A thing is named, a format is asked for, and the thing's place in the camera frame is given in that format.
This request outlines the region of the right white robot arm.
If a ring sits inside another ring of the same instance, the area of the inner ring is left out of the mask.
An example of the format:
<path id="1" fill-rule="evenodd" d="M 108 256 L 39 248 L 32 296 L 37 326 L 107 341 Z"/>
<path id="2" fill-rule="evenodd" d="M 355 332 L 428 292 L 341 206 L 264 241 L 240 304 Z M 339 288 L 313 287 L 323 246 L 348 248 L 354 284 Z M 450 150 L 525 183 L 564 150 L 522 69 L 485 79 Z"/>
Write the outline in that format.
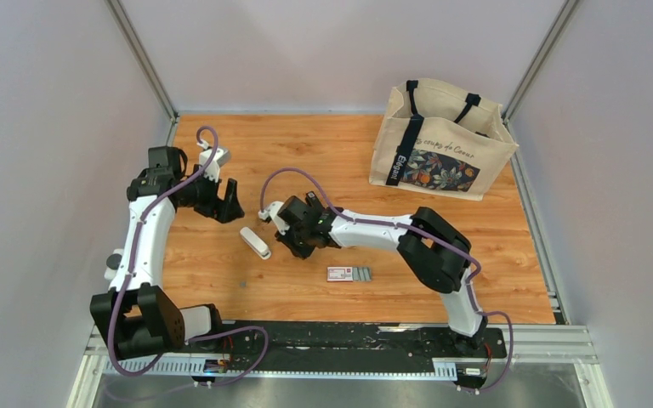
<path id="1" fill-rule="evenodd" d="M 296 258 L 315 249 L 368 247 L 396 252 L 416 278 L 439 294 L 448 314 L 451 345 L 470 356 L 485 344 L 488 319 L 467 287 L 468 268 L 476 263 L 469 240 L 429 207 L 387 217 L 324 206 L 314 193 L 274 201 L 258 216 L 276 226 L 275 238 Z"/>

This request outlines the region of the beige floral tote bag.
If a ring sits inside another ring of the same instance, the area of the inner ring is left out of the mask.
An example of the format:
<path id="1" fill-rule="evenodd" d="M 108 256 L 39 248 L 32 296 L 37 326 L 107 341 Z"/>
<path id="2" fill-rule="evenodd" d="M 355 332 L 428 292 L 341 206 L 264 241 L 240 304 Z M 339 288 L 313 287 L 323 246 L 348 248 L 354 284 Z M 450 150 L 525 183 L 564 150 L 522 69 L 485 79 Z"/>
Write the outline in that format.
<path id="1" fill-rule="evenodd" d="M 501 105 L 435 79 L 391 89 L 369 182 L 480 201 L 518 149 Z"/>

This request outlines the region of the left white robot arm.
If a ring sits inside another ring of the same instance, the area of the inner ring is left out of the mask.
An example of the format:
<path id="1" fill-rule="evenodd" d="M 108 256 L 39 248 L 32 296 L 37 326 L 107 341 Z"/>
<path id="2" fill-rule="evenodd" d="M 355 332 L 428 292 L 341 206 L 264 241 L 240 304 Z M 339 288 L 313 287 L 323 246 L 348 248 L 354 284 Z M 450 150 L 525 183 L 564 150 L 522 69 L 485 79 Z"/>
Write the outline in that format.
<path id="1" fill-rule="evenodd" d="M 230 160 L 225 148 L 205 145 L 191 175 L 183 150 L 148 151 L 148 166 L 127 187 L 129 225 L 124 246 L 107 258 L 107 292 L 92 296 L 89 310 L 117 361 L 175 352 L 193 341 L 203 351 L 221 349 L 226 339 L 213 304 L 179 308 L 163 290 L 168 233 L 177 211 L 221 224 L 242 218 L 237 182 L 230 178 L 219 195 L 220 170 Z"/>

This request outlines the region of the red staple box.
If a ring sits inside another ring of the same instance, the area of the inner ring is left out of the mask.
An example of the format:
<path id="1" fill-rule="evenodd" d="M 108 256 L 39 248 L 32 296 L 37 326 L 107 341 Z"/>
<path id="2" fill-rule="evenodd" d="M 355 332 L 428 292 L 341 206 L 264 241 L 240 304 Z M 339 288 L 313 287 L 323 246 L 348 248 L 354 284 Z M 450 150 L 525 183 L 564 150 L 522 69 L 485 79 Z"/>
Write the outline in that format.
<path id="1" fill-rule="evenodd" d="M 372 270 L 363 266 L 328 267 L 328 282 L 368 282 L 372 281 Z"/>

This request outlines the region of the white stapler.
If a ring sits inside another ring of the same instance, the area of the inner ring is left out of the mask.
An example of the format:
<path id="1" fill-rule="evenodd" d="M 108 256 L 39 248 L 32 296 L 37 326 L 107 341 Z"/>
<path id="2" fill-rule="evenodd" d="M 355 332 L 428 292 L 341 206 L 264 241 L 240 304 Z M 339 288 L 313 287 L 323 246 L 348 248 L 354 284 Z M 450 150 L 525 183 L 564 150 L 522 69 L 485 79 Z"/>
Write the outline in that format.
<path id="1" fill-rule="evenodd" d="M 267 243 L 262 240 L 252 229 L 243 227 L 239 231 L 240 237 L 245 243 L 263 260 L 270 258 L 271 250 Z"/>

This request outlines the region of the black stapler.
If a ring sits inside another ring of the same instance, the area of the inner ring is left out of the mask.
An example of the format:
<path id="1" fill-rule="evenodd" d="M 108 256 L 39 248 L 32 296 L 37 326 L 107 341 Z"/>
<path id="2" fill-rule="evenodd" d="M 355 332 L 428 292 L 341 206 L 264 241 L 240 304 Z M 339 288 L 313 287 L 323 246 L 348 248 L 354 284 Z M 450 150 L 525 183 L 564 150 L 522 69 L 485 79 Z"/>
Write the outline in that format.
<path id="1" fill-rule="evenodd" d="M 319 197 L 314 191 L 309 191 L 305 195 L 305 201 L 309 207 L 316 208 L 318 211 L 323 210 L 323 205 L 321 203 L 321 200 L 319 199 Z"/>

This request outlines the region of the white box with knob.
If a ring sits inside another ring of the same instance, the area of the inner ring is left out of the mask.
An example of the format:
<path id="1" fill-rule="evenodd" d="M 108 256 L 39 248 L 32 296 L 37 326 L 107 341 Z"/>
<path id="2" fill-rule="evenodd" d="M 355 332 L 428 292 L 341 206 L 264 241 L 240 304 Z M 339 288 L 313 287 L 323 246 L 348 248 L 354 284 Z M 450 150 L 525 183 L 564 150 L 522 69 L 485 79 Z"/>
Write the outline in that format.
<path id="1" fill-rule="evenodd" d="M 116 278 L 117 272 L 121 267 L 123 256 L 123 249 L 115 249 L 111 255 L 106 258 L 106 270 L 104 272 L 104 278 L 107 281 L 112 281 Z"/>

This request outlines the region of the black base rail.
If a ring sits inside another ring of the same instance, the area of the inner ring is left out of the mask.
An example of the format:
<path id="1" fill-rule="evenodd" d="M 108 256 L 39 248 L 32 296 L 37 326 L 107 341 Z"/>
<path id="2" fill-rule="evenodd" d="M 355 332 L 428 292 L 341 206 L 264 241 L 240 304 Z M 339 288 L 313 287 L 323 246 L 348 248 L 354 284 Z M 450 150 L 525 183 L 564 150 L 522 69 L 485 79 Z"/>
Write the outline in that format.
<path id="1" fill-rule="evenodd" d="M 424 378 L 477 388 L 508 356 L 498 328 L 474 341 L 424 324 L 233 320 L 218 330 L 227 336 L 187 349 L 224 357 L 234 374 L 252 367 L 255 374 Z"/>

